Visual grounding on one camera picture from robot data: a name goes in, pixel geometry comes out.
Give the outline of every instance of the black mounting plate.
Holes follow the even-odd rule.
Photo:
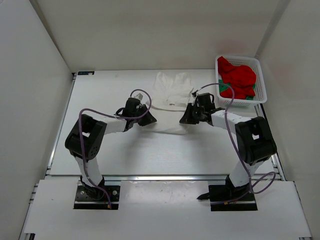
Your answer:
[[[230,200],[226,192],[226,185],[209,185],[210,206],[212,212],[231,211],[257,211],[256,198],[253,193],[248,193],[238,201],[228,204],[213,204]]]
[[[120,186],[108,185],[103,187],[110,196],[111,209],[109,208],[107,197],[103,196],[101,199],[93,199],[86,194],[85,187],[78,185],[74,198],[73,209],[96,209],[96,210],[118,210]]]

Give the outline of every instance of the white cloth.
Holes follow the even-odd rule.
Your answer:
[[[150,109],[157,122],[142,129],[166,134],[187,134],[188,126],[179,121],[185,113],[193,89],[188,73],[179,73],[173,79],[159,72],[152,87]]]

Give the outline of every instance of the red cloth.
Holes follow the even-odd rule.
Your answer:
[[[254,97],[255,91],[253,89],[256,83],[257,76],[249,66],[233,66],[223,56],[218,58],[218,72],[222,77],[223,83],[230,84],[234,90],[235,99],[246,99],[247,96]],[[232,91],[230,88],[220,92],[223,98],[232,98]]]

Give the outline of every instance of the white table surface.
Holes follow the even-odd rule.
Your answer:
[[[150,92],[159,70],[96,71],[78,75],[52,161],[51,175],[80,175],[75,159],[65,148],[65,140],[78,119],[79,111],[92,108],[113,115],[124,107],[134,89]],[[169,76],[189,73],[194,89],[215,83],[215,70],[162,70]],[[216,87],[203,90],[216,95]],[[256,117],[254,108],[231,108],[231,112]],[[94,113],[86,113],[101,119]],[[227,175],[238,162],[227,131],[206,123],[190,126],[186,135],[141,131],[138,125],[125,133],[104,136],[97,155],[103,175]],[[257,174],[273,171],[270,160]]]
[[[35,240],[298,240],[310,231],[293,182],[256,195],[257,211],[211,212],[207,181],[122,181],[118,210],[73,209],[77,177],[41,180],[26,220]],[[257,185],[258,191],[269,182]]]

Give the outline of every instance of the white basket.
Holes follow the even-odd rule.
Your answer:
[[[215,80],[218,83],[219,79],[222,79],[221,75],[218,73],[218,58],[224,57],[234,66],[240,65],[247,65],[254,71],[256,75],[256,82],[255,82],[255,96],[253,100],[242,100],[242,99],[234,99],[232,106],[238,107],[249,107],[255,106],[257,104],[263,104],[267,101],[267,93],[266,87],[264,82],[264,77],[262,76],[262,70],[260,66],[259,60],[253,57],[246,57],[246,56],[231,56],[231,55],[219,55],[215,58]],[[225,98],[220,96],[219,87],[216,87],[216,93],[219,98],[219,102],[226,106],[231,102],[231,98]]]

